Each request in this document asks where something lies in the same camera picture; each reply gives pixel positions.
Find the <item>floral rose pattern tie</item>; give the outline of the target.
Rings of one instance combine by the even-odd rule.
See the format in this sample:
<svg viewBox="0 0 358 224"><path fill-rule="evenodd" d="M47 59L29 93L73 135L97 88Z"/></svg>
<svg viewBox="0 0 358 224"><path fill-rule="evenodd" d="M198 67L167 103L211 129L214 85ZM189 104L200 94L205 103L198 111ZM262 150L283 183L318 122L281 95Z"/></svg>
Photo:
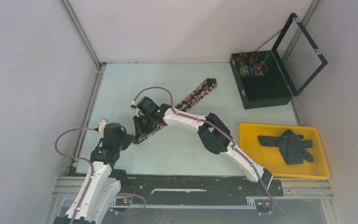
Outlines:
<svg viewBox="0 0 358 224"><path fill-rule="evenodd" d="M197 86L197 88L193 92L191 92L186 98L180 101L174 108L181 112L187 112L192 106L200 102L209 92L211 92L216 87L216 78L206 78ZM144 142L146 139L154 135L157 131L167 126L164 122L160 122L159 124L151 125L151 128L149 128L148 130L142 131L142 118L146 118L144 112L137 112L137 115L133 117L136 133L134 139L132 140L132 143L134 143L135 145Z"/></svg>

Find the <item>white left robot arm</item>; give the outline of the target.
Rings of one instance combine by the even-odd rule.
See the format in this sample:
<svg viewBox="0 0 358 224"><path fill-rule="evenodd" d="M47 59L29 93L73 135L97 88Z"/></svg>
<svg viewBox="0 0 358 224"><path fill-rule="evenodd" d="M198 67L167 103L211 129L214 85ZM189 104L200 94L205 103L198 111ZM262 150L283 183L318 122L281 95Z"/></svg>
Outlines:
<svg viewBox="0 0 358 224"><path fill-rule="evenodd" d="M121 151L132 143L133 135L119 123L101 119L95 131L103 137L90 158L85 159L89 170L75 201L63 217L56 217L55 224L99 224L117 194L124 194L129 182L118 176L111 177Z"/></svg>

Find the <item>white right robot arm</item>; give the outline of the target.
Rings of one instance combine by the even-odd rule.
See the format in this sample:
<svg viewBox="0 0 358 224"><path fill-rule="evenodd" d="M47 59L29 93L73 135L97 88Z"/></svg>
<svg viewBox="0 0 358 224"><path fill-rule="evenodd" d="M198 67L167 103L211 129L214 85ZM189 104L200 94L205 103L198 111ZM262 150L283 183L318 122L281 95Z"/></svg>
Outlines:
<svg viewBox="0 0 358 224"><path fill-rule="evenodd" d="M168 104L157 105L150 98L143 97L139 102L132 101L137 110L134 116L136 133L146 135L160 126L181 126L195 130L210 153L229 158L253 182L253 191L264 195L271 189L272 173L248 156L231 136L228 127L214 113L207 116L183 112Z"/></svg>

